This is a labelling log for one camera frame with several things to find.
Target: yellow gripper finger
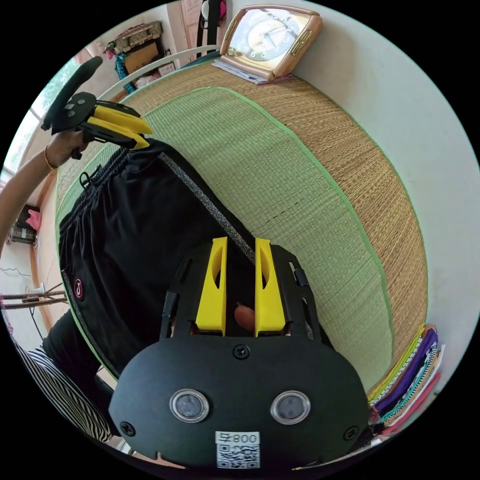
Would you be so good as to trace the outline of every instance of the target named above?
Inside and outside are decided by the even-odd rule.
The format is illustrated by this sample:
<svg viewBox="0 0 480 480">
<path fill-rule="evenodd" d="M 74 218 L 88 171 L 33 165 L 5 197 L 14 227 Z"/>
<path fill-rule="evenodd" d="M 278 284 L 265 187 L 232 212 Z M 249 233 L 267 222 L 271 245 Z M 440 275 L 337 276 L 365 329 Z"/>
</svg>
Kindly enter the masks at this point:
<svg viewBox="0 0 480 480">
<path fill-rule="evenodd" d="M 225 336 L 227 316 L 227 237 L 214 238 L 196 315 L 199 330 Z"/>
<path fill-rule="evenodd" d="M 98 105 L 95 107 L 93 117 L 123 127 L 134 134 L 153 133 L 150 125 L 143 118 L 138 118 L 137 116 L 130 115 L 124 111 L 114 110 L 113 108 L 108 108 L 106 106 Z"/>
<path fill-rule="evenodd" d="M 87 120 L 87 123 L 96 125 L 97 127 L 102 127 L 104 129 L 110 130 L 111 132 L 115 132 L 117 134 L 128 137 L 129 139 L 135 140 L 136 145 L 132 148 L 132 150 L 144 149 L 149 146 L 149 143 L 144 138 L 123 126 L 110 123 L 105 120 L 100 120 L 99 118 L 95 118 L 94 116 L 91 116 Z"/>
<path fill-rule="evenodd" d="M 285 314 L 270 242 L 255 239 L 255 336 L 281 332 Z"/>
</svg>

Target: person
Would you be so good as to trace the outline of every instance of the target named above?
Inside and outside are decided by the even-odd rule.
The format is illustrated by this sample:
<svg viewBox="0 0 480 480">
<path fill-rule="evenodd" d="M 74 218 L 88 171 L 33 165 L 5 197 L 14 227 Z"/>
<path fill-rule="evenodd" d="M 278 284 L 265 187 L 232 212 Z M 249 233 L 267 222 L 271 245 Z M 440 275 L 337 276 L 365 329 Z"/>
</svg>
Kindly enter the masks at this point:
<svg viewBox="0 0 480 480">
<path fill-rule="evenodd" d="M 0 257 L 10 228 L 34 190 L 71 157 L 73 150 L 82 152 L 86 147 L 81 131 L 57 133 L 5 185 L 0 192 Z M 243 328 L 254 330 L 253 310 L 239 304 L 234 316 Z M 70 311 L 50 329 L 42 345 L 33 350 L 25 351 L 13 337 L 11 340 L 27 371 L 61 415 L 100 442 L 120 436 L 108 412 L 113 390 L 97 376 L 100 361 L 85 342 Z M 158 462 L 171 465 L 161 459 Z"/>
</svg>

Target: electric cable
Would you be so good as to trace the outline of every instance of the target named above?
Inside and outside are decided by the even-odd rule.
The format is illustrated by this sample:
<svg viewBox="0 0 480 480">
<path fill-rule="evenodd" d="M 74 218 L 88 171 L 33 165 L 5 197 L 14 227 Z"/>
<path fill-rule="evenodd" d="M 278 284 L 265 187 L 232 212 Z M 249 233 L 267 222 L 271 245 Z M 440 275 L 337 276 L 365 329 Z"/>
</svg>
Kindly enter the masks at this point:
<svg viewBox="0 0 480 480">
<path fill-rule="evenodd" d="M 45 339 L 45 337 L 44 337 L 44 336 L 42 335 L 42 333 L 40 332 L 39 326 L 37 325 L 37 321 L 35 320 L 35 317 L 34 317 L 35 307 L 29 308 L 28 310 L 29 310 L 29 312 L 30 312 L 31 319 L 33 320 L 33 324 L 35 325 L 36 331 L 37 331 L 38 334 L 40 335 L 41 341 L 43 342 L 44 339 Z"/>
<path fill-rule="evenodd" d="M 0 268 L 0 270 L 8 275 L 7 272 L 15 272 L 17 271 L 22 277 L 32 278 L 31 275 L 27 275 L 26 273 L 22 273 L 18 268 Z"/>
</svg>

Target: alarm clock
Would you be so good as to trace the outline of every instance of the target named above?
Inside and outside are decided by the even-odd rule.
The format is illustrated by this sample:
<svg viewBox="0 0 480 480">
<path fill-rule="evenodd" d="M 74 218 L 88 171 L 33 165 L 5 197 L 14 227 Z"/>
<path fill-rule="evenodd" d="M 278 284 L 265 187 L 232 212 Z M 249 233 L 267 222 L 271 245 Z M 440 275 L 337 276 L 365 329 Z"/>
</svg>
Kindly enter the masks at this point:
<svg viewBox="0 0 480 480">
<path fill-rule="evenodd" d="M 322 29 L 315 11 L 284 5 L 242 8 L 231 21 L 220 48 L 221 60 L 273 81 L 291 73 Z"/>
</svg>

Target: paper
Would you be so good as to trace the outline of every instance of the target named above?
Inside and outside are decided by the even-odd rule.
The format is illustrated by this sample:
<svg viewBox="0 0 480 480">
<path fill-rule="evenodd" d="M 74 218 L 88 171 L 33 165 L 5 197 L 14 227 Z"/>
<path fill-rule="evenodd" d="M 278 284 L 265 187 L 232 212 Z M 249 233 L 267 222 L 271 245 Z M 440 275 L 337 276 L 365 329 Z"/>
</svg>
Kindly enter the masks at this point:
<svg viewBox="0 0 480 480">
<path fill-rule="evenodd" d="M 217 67 L 218 69 L 225 70 L 236 77 L 240 77 L 241 79 L 248 80 L 255 85 L 264 85 L 264 84 L 273 84 L 278 82 L 286 82 L 292 78 L 292 75 L 286 75 L 280 78 L 276 78 L 275 80 L 266 80 L 265 78 L 261 78 L 259 76 L 253 75 L 252 73 L 248 73 L 246 71 L 240 70 L 232 65 L 229 65 L 221 60 L 215 60 L 212 65 Z"/>
</svg>

